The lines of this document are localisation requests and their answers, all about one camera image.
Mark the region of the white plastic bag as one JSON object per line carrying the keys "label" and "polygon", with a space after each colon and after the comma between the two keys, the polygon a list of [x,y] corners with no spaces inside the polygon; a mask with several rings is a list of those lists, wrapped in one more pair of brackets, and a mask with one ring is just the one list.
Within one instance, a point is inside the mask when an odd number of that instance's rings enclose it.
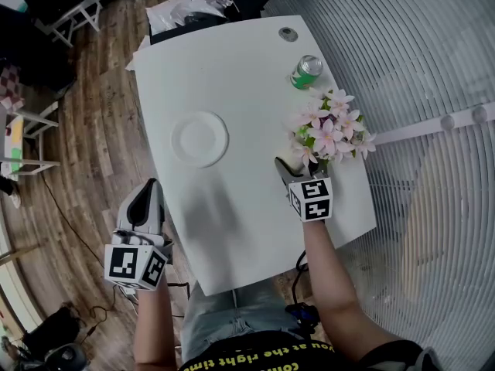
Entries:
{"label": "white plastic bag", "polygon": [[183,26],[183,20],[172,17],[172,11],[181,0],[167,0],[152,7],[146,7],[146,15],[153,36]]}

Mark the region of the person's left forearm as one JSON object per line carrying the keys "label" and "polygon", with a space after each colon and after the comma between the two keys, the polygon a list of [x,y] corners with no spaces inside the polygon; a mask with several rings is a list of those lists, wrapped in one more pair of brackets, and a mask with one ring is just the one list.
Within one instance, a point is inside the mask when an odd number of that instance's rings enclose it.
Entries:
{"label": "person's left forearm", "polygon": [[177,371],[172,309],[163,275],[154,291],[138,291],[135,371]]}

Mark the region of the pink flower bouquet in pot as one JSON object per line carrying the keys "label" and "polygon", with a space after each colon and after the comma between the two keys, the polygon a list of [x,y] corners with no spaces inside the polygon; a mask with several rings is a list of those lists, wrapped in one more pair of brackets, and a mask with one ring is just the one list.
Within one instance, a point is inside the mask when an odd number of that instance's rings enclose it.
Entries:
{"label": "pink flower bouquet in pot", "polygon": [[366,159],[376,151],[376,135],[364,124],[364,115],[351,107],[355,96],[331,87],[308,89],[309,100],[289,121],[292,154],[306,168],[345,158]]}

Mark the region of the person's right forearm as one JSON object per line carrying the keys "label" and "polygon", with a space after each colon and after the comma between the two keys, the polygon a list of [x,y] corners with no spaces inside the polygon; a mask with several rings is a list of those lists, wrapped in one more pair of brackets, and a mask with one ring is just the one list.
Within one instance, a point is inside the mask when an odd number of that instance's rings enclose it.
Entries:
{"label": "person's right forearm", "polygon": [[306,222],[302,228],[314,301],[332,345],[356,362],[373,349],[398,341],[364,313],[325,224]]}

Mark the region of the black swivel chair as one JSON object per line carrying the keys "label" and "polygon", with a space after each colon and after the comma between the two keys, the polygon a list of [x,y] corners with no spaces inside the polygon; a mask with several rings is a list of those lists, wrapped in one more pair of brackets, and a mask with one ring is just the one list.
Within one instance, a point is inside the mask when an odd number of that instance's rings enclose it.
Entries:
{"label": "black swivel chair", "polygon": [[22,337],[21,359],[15,371],[84,371],[88,360],[81,344],[79,318],[61,307]]}

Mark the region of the white stool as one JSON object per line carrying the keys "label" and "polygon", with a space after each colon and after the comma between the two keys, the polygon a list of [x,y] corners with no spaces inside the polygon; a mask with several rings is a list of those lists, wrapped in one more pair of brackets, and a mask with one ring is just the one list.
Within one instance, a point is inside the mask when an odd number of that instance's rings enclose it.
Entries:
{"label": "white stool", "polygon": [[84,7],[84,4],[80,3],[64,13],[53,24],[43,25],[39,19],[36,19],[34,25],[46,34],[53,43],[61,42],[71,49],[73,48],[73,37],[77,30],[84,26],[90,26],[96,33],[101,31],[99,23],[101,10],[100,2],[88,7]]}

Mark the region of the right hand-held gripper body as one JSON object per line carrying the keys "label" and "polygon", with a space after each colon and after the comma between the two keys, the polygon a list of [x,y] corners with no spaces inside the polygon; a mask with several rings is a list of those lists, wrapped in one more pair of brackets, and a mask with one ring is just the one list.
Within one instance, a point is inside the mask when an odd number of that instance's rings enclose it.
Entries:
{"label": "right hand-held gripper body", "polygon": [[329,177],[289,183],[288,196],[291,207],[304,223],[332,216],[333,187]]}

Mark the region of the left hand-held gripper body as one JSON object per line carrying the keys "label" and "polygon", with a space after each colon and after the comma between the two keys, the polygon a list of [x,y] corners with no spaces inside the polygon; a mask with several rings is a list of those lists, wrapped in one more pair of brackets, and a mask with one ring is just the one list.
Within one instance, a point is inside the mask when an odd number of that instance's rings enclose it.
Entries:
{"label": "left hand-held gripper body", "polygon": [[105,246],[104,278],[122,288],[154,291],[172,262],[172,247],[163,235],[114,230]]}

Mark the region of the green drink can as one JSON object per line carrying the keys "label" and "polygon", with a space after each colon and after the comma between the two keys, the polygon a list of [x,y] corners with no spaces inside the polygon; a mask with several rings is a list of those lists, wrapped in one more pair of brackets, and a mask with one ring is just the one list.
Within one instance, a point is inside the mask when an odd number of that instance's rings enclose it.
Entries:
{"label": "green drink can", "polygon": [[323,63],[313,55],[303,56],[289,76],[291,84],[300,90],[308,89],[323,72]]}

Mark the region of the black waist device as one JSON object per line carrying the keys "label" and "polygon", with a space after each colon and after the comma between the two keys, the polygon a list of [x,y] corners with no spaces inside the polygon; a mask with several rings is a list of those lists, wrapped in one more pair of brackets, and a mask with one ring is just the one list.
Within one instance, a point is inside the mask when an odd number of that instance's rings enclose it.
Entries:
{"label": "black waist device", "polygon": [[295,330],[295,333],[302,336],[304,339],[310,339],[311,335],[316,332],[316,327],[320,323],[320,317],[316,306],[298,302],[287,305],[285,311],[297,320],[298,328]]}

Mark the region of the checkered cloth table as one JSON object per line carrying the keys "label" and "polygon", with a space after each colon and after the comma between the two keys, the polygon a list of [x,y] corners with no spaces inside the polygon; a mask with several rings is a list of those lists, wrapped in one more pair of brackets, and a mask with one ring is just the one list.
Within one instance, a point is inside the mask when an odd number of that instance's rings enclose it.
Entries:
{"label": "checkered cloth table", "polygon": [[21,96],[20,69],[6,61],[0,61],[0,104],[7,111],[17,111],[25,104]]}

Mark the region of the white square table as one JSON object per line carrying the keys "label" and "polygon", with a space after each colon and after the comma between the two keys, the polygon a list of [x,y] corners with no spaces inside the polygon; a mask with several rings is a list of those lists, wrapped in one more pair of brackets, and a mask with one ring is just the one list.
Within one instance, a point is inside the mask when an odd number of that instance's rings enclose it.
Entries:
{"label": "white square table", "polygon": [[[278,31],[299,37],[283,40]],[[290,148],[290,116],[308,95],[288,75],[302,56],[321,56],[302,17],[271,17],[201,29],[134,53],[138,95],[165,201],[204,294],[286,272],[304,248],[274,160]],[[183,164],[171,131],[184,115],[209,111],[227,127],[223,157]]]}

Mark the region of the light wooden table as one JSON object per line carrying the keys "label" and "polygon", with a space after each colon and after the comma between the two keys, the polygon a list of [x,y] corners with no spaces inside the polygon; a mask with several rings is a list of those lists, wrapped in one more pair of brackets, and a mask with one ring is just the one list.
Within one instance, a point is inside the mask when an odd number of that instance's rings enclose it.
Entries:
{"label": "light wooden table", "polygon": [[0,267],[7,264],[8,262],[19,259],[24,254],[29,253],[32,250],[39,248],[39,244],[30,245],[27,247],[23,247],[19,250],[10,250],[6,253],[0,254]]}

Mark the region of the clear plastic bag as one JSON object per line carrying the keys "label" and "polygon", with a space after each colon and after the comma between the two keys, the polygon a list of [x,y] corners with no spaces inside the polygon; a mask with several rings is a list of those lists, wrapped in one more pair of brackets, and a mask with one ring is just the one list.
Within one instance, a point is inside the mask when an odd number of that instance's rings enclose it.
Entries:
{"label": "clear plastic bag", "polygon": [[227,8],[233,5],[231,0],[180,0],[170,12],[171,20],[178,26],[218,17],[225,19]]}

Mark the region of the person's light jeans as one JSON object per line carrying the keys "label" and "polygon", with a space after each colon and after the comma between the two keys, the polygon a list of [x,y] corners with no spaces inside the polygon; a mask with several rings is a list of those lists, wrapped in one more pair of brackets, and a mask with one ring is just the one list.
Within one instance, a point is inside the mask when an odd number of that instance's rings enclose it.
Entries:
{"label": "person's light jeans", "polygon": [[195,284],[181,331],[182,361],[196,358],[222,339],[265,331],[305,338],[271,279],[210,296]]}

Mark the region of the person's black printed shirt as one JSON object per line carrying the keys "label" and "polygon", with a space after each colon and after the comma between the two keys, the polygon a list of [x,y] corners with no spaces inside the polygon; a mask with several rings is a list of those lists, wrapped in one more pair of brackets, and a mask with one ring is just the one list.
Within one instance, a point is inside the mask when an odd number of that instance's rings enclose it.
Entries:
{"label": "person's black printed shirt", "polygon": [[408,340],[386,343],[351,361],[329,343],[265,331],[211,344],[179,371],[442,371],[435,353]]}

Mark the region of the white round plate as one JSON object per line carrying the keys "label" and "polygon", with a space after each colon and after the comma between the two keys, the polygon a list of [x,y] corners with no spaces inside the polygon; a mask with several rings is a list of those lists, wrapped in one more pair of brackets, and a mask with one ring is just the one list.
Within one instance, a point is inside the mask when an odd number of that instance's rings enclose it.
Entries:
{"label": "white round plate", "polygon": [[229,134],[223,120],[209,111],[182,116],[172,127],[171,148],[176,158],[194,168],[218,162],[227,150]]}

